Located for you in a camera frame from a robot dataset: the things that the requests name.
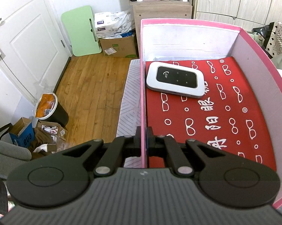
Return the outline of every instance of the gray armrest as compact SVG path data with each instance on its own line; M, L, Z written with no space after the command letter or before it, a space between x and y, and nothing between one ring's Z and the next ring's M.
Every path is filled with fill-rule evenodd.
M23 161L29 161L31 159L31 153L27 148L15 146L13 144L6 143L1 140L0 154Z

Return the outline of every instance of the white door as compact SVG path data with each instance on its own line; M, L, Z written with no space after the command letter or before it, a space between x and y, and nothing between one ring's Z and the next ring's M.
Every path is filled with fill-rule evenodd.
M52 91L69 57L44 0L0 0L2 59L38 99Z

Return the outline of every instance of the striped fabric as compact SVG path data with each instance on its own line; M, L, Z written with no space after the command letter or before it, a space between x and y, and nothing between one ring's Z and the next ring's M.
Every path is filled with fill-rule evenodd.
M135 135L141 125L140 59L131 60L121 102L116 136ZM141 168L141 157L125 159L124 167Z

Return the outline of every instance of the floorboard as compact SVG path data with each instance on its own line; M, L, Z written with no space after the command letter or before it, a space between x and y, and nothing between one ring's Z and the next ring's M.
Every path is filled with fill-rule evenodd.
M66 128L71 146L115 138L130 61L102 53L72 56L56 92L69 115Z

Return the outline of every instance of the pink box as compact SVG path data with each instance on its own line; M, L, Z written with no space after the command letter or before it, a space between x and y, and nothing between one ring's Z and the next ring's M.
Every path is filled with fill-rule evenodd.
M233 56L263 112L281 180L273 206L282 206L282 78L259 45L240 27L195 19L141 20L141 156L146 167L145 62Z

